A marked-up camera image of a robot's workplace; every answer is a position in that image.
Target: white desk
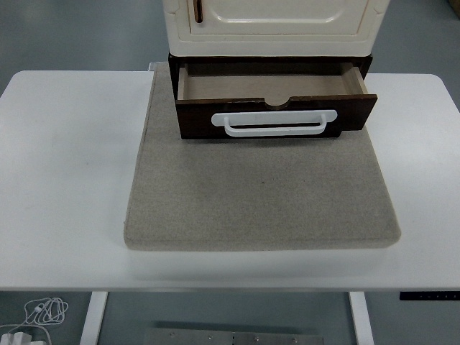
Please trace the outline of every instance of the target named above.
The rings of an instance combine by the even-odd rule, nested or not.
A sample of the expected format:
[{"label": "white desk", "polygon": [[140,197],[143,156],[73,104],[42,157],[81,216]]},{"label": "white desk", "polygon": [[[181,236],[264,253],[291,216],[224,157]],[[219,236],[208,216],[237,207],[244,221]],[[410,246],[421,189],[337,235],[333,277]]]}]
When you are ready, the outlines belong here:
[{"label": "white desk", "polygon": [[387,249],[133,252],[123,222],[151,72],[23,72],[0,98],[0,290],[455,290],[460,115],[432,75],[368,75],[398,221]]}]

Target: door handle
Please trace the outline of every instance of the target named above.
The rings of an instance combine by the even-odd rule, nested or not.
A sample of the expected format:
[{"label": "door handle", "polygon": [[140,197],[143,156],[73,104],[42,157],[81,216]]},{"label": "door handle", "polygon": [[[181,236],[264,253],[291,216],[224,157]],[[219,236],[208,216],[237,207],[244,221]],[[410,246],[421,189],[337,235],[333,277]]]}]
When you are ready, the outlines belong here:
[{"label": "door handle", "polygon": [[201,0],[193,0],[193,11],[195,12],[195,22],[203,22],[203,4]]}]

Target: metal plate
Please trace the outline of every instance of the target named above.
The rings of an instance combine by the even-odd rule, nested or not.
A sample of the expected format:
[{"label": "metal plate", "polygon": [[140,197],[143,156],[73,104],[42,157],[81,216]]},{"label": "metal plate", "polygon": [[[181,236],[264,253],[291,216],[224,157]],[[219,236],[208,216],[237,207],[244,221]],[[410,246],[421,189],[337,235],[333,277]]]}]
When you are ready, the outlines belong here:
[{"label": "metal plate", "polygon": [[148,328],[144,345],[323,345],[322,336]]}]

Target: cabinet door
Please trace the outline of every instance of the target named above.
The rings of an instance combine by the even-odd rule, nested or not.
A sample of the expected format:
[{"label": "cabinet door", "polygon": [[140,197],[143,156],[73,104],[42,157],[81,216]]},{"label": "cabinet door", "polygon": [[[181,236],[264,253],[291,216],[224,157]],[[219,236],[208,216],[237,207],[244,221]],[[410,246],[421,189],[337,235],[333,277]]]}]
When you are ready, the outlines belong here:
[{"label": "cabinet door", "polygon": [[[183,0],[192,35],[356,35],[376,0]],[[202,22],[196,20],[199,11]]]}]

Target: dark brown drawer front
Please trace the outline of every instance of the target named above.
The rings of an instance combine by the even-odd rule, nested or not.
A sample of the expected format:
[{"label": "dark brown drawer front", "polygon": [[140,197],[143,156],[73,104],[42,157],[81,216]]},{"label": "dark brown drawer front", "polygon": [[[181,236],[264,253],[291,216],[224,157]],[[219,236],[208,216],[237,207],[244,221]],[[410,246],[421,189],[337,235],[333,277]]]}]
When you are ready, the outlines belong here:
[{"label": "dark brown drawer front", "polygon": [[[295,98],[280,110],[333,109],[337,111],[337,119],[328,123],[323,133],[308,137],[338,137],[342,131],[361,130],[376,101],[376,95],[361,95],[359,98],[351,96]],[[211,117],[215,113],[272,111],[273,109],[267,107],[263,100],[239,102],[222,100],[212,103],[176,101],[176,110],[180,135],[183,139],[223,139],[231,137],[226,134],[223,127],[211,123]]]}]

